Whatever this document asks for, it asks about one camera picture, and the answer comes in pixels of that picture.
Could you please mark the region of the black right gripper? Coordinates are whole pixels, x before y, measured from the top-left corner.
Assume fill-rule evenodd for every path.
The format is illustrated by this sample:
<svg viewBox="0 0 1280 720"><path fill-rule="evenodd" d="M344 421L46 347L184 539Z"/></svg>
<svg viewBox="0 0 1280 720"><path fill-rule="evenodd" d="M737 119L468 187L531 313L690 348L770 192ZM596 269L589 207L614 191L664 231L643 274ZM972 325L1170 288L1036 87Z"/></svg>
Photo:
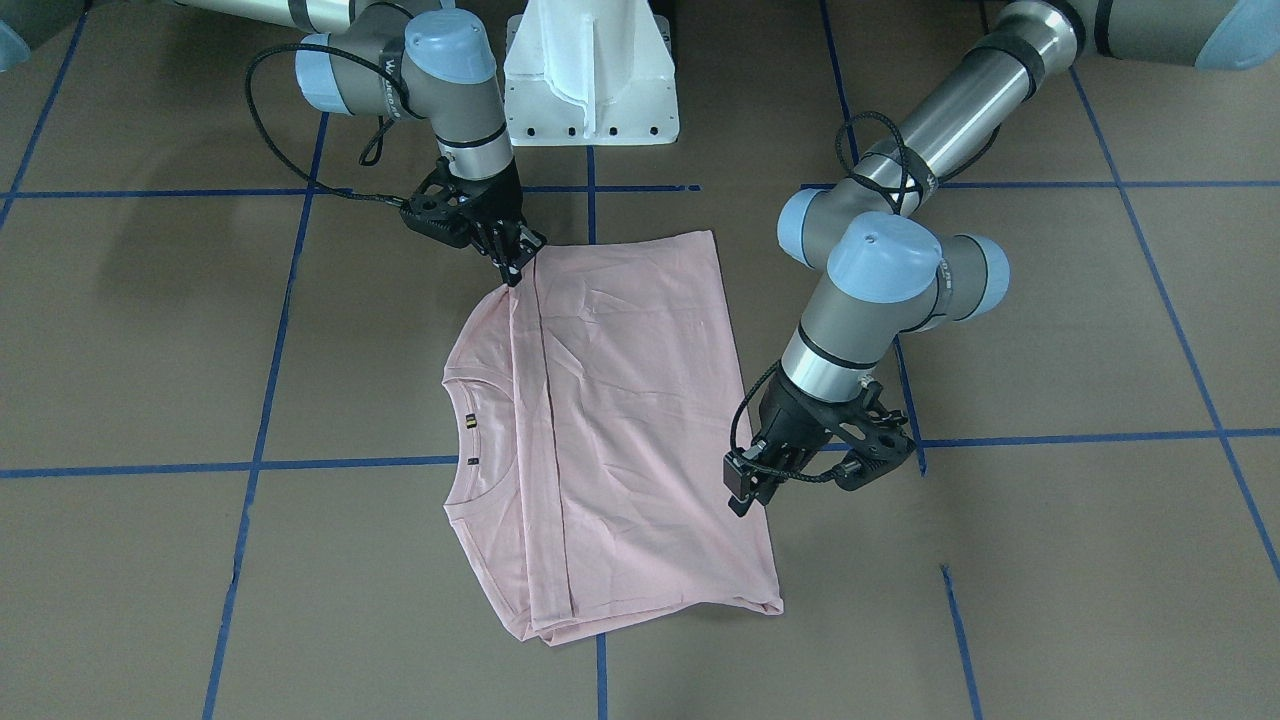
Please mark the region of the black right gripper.
<svg viewBox="0 0 1280 720"><path fill-rule="evenodd" d="M503 283L516 287L524 268L547 242L543 234L522 225L524 191L516 161L485 179L465 179L452 172L451 188L456 205L448 219L448 245L490 254Z"/></svg>

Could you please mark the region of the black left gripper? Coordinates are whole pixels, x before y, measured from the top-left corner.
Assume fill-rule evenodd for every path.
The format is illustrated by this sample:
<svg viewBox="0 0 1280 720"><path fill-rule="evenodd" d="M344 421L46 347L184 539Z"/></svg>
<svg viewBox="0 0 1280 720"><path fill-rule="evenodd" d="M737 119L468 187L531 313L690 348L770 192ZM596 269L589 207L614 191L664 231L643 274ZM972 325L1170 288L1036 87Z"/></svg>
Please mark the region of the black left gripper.
<svg viewBox="0 0 1280 720"><path fill-rule="evenodd" d="M754 452L724 455L727 505L737 518L745 518L754 503L767 506L791 474L803 473L835 434L835 407L850 401L812 397L781 370L768 372L762 388L760 428L748 447Z"/></svg>

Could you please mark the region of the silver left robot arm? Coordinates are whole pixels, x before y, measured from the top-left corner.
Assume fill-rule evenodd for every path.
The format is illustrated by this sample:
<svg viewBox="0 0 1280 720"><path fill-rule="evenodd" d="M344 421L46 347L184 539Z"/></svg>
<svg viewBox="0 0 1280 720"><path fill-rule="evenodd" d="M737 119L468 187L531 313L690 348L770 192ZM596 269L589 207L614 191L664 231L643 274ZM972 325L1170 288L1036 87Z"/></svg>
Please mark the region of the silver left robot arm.
<svg viewBox="0 0 1280 720"><path fill-rule="evenodd" d="M751 387L759 429L730 442L730 509L745 516L787 482L855 491L915 451L874 369L901 334L995 309L1011 272L995 241L941 236L914 214L1050 78L1087 55L1247 70L1276 54L1275 1L1011 1L904 120L864 111L887 137L846 161L831 190L799 191L780 213L781 249L820 278L781 359Z"/></svg>

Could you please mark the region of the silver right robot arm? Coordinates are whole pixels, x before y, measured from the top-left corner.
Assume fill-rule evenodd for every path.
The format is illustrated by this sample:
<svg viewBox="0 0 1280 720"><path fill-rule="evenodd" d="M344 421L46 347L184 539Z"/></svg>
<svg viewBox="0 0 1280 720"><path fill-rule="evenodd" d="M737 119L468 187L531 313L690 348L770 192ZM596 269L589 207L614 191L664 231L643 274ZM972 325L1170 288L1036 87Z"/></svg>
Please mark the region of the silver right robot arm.
<svg viewBox="0 0 1280 720"><path fill-rule="evenodd" d="M372 117L378 129L361 164L380 160L398 123L426 122L439 158L407 196L323 186L324 193L394 208L404 225L486 258L507 286L545 246L524 215L524 190L484 23L452 1L202 1L200 8L291 27L302 40L257 53L243 81L244 101L270 152L305 181L270 136L253 96L259 68L292 56L303 99L316 110Z"/></svg>

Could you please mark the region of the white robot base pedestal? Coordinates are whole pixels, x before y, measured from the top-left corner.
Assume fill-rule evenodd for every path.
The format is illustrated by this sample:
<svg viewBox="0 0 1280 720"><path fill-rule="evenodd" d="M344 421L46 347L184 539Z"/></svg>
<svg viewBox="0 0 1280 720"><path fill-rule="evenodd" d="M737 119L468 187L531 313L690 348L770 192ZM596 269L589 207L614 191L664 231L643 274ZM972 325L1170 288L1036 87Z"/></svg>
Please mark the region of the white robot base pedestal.
<svg viewBox="0 0 1280 720"><path fill-rule="evenodd" d="M681 132L671 12L657 1L530 1L506 24L515 146L652 146Z"/></svg>

